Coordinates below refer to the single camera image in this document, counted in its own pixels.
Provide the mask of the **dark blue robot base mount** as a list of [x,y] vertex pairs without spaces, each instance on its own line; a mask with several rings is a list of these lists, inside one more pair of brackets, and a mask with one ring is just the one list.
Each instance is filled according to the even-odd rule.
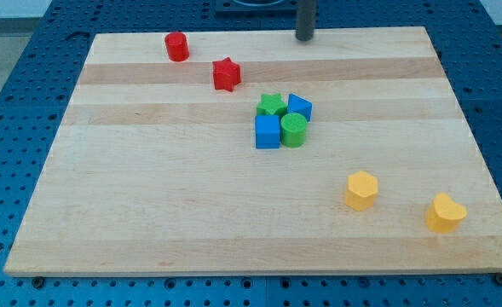
[[213,0],[216,15],[294,14],[297,0]]

